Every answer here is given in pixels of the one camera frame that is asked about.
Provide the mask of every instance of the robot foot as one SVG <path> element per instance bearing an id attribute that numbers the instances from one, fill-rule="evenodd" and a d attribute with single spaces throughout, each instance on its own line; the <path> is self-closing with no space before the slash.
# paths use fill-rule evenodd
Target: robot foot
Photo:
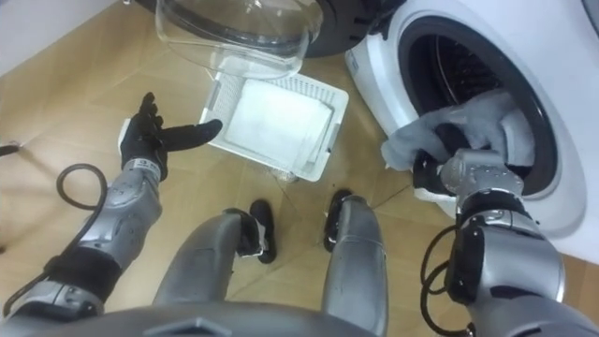
<path id="1" fill-rule="evenodd" d="M 330 201 L 329 214 L 325 223 L 325 237 L 323 244 L 325 249 L 330 253 L 337 243 L 337 232 L 339 229 L 339 216 L 341 215 L 341 206 L 343 205 L 343 199 L 352 195 L 352 192 L 348 189 L 341 189 L 333 195 Z"/>
<path id="2" fill-rule="evenodd" d="M 274 239 L 274 219 L 270 204 L 263 199 L 256 200 L 250 206 L 250 215 L 264 228 L 264 249 L 258 260 L 269 264 L 277 257 L 277 246 Z"/>

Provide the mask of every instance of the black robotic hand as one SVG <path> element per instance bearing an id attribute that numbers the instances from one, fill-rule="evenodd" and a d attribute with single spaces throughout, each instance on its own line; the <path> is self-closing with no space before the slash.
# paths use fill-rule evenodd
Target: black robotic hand
<path id="1" fill-rule="evenodd" d="M 152 93 L 141 101 L 139 112 L 129 123 L 121 142 L 121 167 L 131 159 L 143 158 L 160 168 L 160 180 L 168 175 L 168 153 L 193 149 L 204 145 L 218 135 L 223 128 L 221 121 L 212 120 L 201 125 L 184 125 L 162 128 L 163 119 L 158 116 Z"/>

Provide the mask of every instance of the laundry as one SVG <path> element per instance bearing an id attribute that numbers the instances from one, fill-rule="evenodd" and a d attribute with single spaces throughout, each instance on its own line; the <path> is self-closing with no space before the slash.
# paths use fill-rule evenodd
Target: laundry
<path id="1" fill-rule="evenodd" d="M 502 89 L 475 96 L 468 102 L 424 114 L 395 131 L 381 147 L 387 163 L 396 170 L 408 170 L 414 165 L 419 150 L 445 163 L 451 153 L 435 128 L 456 126 L 473 149 L 497 151 L 506 164 L 530 167 L 534 162 L 534 139 L 526 118 L 511 95 Z"/>

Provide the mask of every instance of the black cable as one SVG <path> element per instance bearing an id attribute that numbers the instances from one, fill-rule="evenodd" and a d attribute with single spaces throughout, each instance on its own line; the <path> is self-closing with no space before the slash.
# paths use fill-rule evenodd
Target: black cable
<path id="1" fill-rule="evenodd" d="M 431 328 L 431 330 L 433 330 L 435 333 L 437 333 L 441 336 L 447 336 L 447 337 L 469 336 L 470 332 L 469 332 L 469 330 L 466 330 L 466 329 L 464 329 L 464 330 L 445 330 L 445 329 L 439 327 L 436 323 L 434 323 L 434 321 L 432 320 L 432 317 L 431 317 L 431 313 L 429 313 L 429 291 L 427 291 L 427 290 L 431 288 L 434 280 L 443 271 L 445 271 L 448 266 L 449 266 L 449 261 L 443 262 L 442 264 L 437 266 L 434 270 L 432 270 L 431 273 L 429 274 L 429 277 L 427 277 L 427 279 L 424 281 L 424 286 L 422 287 L 422 290 L 420 290 L 420 312 L 422 313 L 422 318 L 424 318 L 424 321 L 427 323 L 429 328 Z"/>
<path id="2" fill-rule="evenodd" d="M 446 271 L 446 269 L 449 267 L 449 260 L 435 267 L 431 271 L 429 276 L 426 275 L 426 270 L 429 266 L 429 261 L 431 259 L 431 254 L 434 247 L 436 247 L 436 245 L 445 235 L 451 233 L 452 231 L 456 231 L 458 228 L 458 225 L 450 226 L 443 229 L 437 235 L 435 235 L 435 237 L 432 239 L 431 243 L 427 247 L 426 252 L 424 253 L 422 265 L 420 266 L 420 283 L 422 284 L 422 288 L 420 289 L 420 313 L 422 313 L 422 318 L 424 318 L 424 321 L 429 326 L 429 328 L 431 328 L 431 330 L 433 330 L 440 336 L 447 337 L 465 337 L 471 335 L 469 330 L 445 330 L 439 327 L 432 320 L 431 313 L 429 312 L 429 295 L 441 295 L 447 291 L 445 286 L 442 286 L 441 288 L 434 290 L 431 289 L 431 287 L 434 281 L 437 279 L 437 277 L 439 277 L 439 275 L 441 275 L 441 273 Z"/>
<path id="3" fill-rule="evenodd" d="M 91 171 L 93 174 L 95 174 L 95 176 L 98 179 L 98 182 L 100 183 L 100 196 L 99 196 L 98 201 L 95 206 L 79 203 L 78 201 L 69 197 L 65 192 L 66 177 L 70 173 L 72 173 L 76 170 L 81 170 L 81 169 Z M 92 215 L 90 215 L 90 217 L 87 219 L 87 221 L 85 222 L 85 224 L 83 225 L 81 230 L 77 233 L 75 238 L 73 238 L 73 240 L 71 240 L 71 242 L 66 246 L 66 248 L 63 250 L 63 252 L 59 256 L 53 257 L 50 260 L 50 262 L 46 265 L 46 267 L 44 267 L 44 271 L 40 275 L 38 275 L 36 278 L 34 278 L 30 282 L 28 282 L 25 286 L 23 286 L 21 289 L 17 290 L 17 292 L 15 292 L 12 296 L 10 296 L 10 298 L 8 298 L 7 302 L 4 304 L 4 307 L 2 309 L 2 315 L 4 317 L 7 317 L 10 314 L 12 305 L 18 299 L 20 299 L 24 294 L 26 294 L 29 290 L 31 290 L 31 288 L 33 288 L 37 283 L 45 280 L 48 277 L 48 275 L 51 271 L 51 268 L 52 268 L 53 261 L 55 261 L 57 258 L 60 258 L 60 256 L 66 255 L 75 246 L 77 246 L 77 243 L 81 240 L 83 235 L 85 235 L 85 233 L 90 229 L 90 227 L 94 224 L 95 220 L 97 220 L 97 217 L 102 212 L 102 207 L 103 207 L 104 202 L 106 201 L 106 197 L 108 195 L 108 183 L 106 181 L 106 177 L 104 176 L 104 173 L 102 173 L 102 171 L 99 168 L 97 168 L 91 164 L 75 164 L 75 165 L 69 166 L 68 168 L 65 168 L 58 175 L 58 178 L 56 178 L 56 190 L 58 191 L 58 195 L 64 201 L 66 201 L 66 203 L 68 203 L 69 205 L 72 205 L 74 207 L 77 207 L 79 209 L 82 209 L 82 210 L 93 211 Z"/>
<path id="4" fill-rule="evenodd" d="M 424 259 L 422 260 L 422 265 L 420 265 L 420 284 L 423 287 L 424 287 L 424 284 L 425 284 L 425 281 L 427 278 L 426 273 L 427 273 L 427 268 L 429 267 L 429 260 L 431 259 L 432 250 L 434 249 L 434 247 L 436 247 L 437 243 L 439 243 L 439 241 L 445 235 L 451 233 L 452 231 L 455 231 L 456 229 L 458 229 L 458 225 L 450 226 L 450 227 L 443 229 L 442 231 L 439 232 L 439 234 L 437 234 L 432 239 L 431 243 L 429 243 L 429 246 L 427 247 L 427 250 L 424 253 Z M 435 290 L 428 288 L 427 291 L 431 295 L 441 295 L 446 292 L 446 288 L 444 286 L 439 289 L 435 289 Z"/>

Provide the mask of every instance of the washing machine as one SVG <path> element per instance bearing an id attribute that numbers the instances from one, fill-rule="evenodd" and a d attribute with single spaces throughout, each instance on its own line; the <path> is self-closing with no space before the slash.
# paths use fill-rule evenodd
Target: washing machine
<path id="1" fill-rule="evenodd" d="M 562 252 L 599 263 L 596 0 L 407 0 L 346 53 L 387 135 L 504 88 L 535 142 L 526 208 Z M 455 204 L 441 203 L 448 213 Z"/>

